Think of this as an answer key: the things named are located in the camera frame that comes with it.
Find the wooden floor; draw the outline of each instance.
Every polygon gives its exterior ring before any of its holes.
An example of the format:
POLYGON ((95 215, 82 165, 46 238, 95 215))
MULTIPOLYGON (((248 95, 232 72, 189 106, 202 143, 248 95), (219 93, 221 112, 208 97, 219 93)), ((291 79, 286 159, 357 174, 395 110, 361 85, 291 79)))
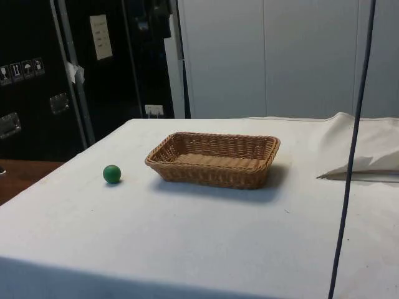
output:
POLYGON ((1 160, 6 173, 0 174, 0 205, 61 166, 61 162, 1 160))

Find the table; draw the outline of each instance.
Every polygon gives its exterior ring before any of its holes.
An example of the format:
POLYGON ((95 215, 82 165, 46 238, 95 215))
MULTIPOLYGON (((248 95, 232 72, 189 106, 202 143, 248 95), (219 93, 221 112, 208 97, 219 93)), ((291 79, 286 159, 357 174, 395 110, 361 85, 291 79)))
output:
POLYGON ((6 173, 0 175, 0 205, 47 176, 62 162, 0 159, 6 173))
MULTIPOLYGON (((344 195, 344 182, 315 178, 328 125, 127 122, 0 207, 1 298, 325 298, 344 195), (168 183, 144 159, 176 131, 274 135, 281 147, 264 189, 168 183), (105 184, 108 164, 119 185, 105 184)), ((336 298, 398 298, 398 195, 352 184, 336 298)))

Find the green ball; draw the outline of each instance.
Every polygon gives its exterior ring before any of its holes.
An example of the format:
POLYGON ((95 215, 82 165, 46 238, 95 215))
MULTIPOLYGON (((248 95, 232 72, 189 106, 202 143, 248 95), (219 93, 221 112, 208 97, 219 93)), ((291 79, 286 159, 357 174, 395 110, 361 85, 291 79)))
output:
POLYGON ((102 172, 104 180, 106 180, 110 184, 119 183, 120 175, 120 169, 116 165, 108 165, 106 168, 104 168, 102 172))

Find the electrical outlet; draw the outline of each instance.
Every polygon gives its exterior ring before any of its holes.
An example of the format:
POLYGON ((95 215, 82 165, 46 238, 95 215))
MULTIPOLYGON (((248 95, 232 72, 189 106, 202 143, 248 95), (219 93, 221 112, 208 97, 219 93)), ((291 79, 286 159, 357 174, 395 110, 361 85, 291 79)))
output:
POLYGON ((163 106, 162 105, 145 105, 145 114, 148 116, 162 116, 163 106))

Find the sticker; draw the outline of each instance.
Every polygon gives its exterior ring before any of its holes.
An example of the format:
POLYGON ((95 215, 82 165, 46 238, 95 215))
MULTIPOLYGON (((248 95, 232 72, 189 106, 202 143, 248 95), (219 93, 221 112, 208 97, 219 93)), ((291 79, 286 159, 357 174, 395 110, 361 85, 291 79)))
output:
POLYGON ((41 58, 34 58, 33 59, 33 69, 35 71, 35 75, 44 75, 44 64, 41 58))
POLYGON ((24 72, 25 79, 30 79, 35 77, 35 73, 33 70, 33 63, 31 60, 22 61, 22 71, 24 72))
POLYGON ((12 84, 10 69, 8 65, 0 67, 0 86, 12 84))
POLYGON ((108 33, 107 17, 105 14, 90 16, 90 25, 94 40, 97 60, 112 57, 110 36, 108 33))
POLYGON ((10 64, 11 77, 12 81, 18 82, 24 80, 24 76, 22 74, 22 67, 20 63, 10 64))

